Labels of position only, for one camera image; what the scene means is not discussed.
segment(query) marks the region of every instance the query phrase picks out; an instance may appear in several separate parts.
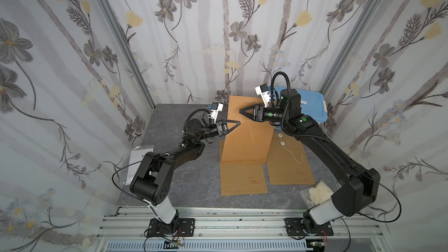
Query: white paper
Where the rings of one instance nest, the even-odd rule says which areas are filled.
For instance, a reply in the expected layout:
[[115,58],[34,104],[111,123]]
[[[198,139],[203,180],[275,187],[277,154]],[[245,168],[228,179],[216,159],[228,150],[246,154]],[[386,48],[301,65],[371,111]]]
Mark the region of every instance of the white paper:
[[[131,155],[129,158],[129,164],[141,161],[143,157],[148,152],[153,152],[154,148],[144,148],[144,149],[138,149],[138,150],[132,150]],[[128,176],[126,177],[126,185],[131,184],[132,179],[134,178],[135,173],[137,172],[138,167],[140,166],[140,163],[131,165],[128,167]]]

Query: blue container lid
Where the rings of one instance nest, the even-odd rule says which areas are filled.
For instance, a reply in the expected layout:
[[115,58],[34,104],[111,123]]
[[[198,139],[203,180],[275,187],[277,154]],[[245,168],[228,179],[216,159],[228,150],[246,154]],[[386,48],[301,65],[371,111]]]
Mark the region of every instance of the blue container lid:
[[[274,86],[274,89],[280,94],[280,91],[286,89],[286,87]],[[300,107],[302,108],[302,113],[311,116],[316,122],[323,123],[328,119],[327,115],[327,104],[325,99],[320,92],[311,92],[300,89],[296,90],[300,94]]]

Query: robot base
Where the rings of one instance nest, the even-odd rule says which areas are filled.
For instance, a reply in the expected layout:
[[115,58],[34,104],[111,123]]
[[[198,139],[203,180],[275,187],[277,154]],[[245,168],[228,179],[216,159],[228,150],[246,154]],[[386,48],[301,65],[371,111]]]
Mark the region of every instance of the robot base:
[[[286,225],[286,232],[288,233],[288,236],[305,236],[305,232],[301,228],[301,221],[303,218],[285,218],[284,222]],[[330,225],[330,222],[325,223],[322,226],[322,230],[325,231],[325,233],[328,236],[334,235],[333,228]],[[316,236],[323,236],[322,232],[316,233]]]
[[[182,233],[180,233],[179,237],[190,237],[194,234],[194,218],[180,218],[179,225],[181,226]],[[169,232],[165,227],[166,224],[158,221],[153,218],[149,222],[149,229],[147,232],[147,237],[154,236],[166,236],[165,234]]]

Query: table surface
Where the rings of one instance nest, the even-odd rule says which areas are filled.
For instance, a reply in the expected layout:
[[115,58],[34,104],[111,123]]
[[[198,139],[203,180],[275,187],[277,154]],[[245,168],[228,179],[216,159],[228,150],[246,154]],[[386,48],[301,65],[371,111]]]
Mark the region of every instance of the table surface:
[[[151,117],[142,139],[143,145],[154,145],[155,153],[162,153],[176,148],[182,141],[182,127],[188,115],[205,105],[193,104],[158,104]],[[227,106],[218,114],[218,120],[227,118]],[[259,208],[259,209],[308,209],[300,196],[300,190],[312,185],[271,185],[264,164],[267,183],[266,194],[240,196],[221,196],[220,165],[218,139],[206,143],[202,155],[174,171],[169,198],[173,206],[185,207],[224,207],[224,208]],[[334,192],[336,180],[322,161],[304,145],[316,183],[323,180]],[[145,205],[121,193],[117,205]]]

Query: plastic bag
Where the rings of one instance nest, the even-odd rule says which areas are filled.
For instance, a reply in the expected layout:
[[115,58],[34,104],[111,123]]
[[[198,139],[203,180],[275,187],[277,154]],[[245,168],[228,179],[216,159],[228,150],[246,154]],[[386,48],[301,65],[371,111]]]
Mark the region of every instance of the plastic bag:
[[[143,157],[148,152],[154,151],[154,145],[145,145],[145,146],[137,146],[127,151],[123,157],[123,161],[128,161],[128,165],[143,160]],[[124,169],[120,172],[126,172],[126,180],[124,182],[120,182],[122,185],[129,185],[132,182],[135,174],[137,173],[137,169],[140,163],[136,163],[135,165],[131,165],[127,168],[127,171]]]
[[305,201],[308,208],[313,208],[318,204],[323,203],[331,197],[333,191],[328,187],[328,185],[321,180],[316,184],[316,187],[309,187],[300,190],[300,195]]

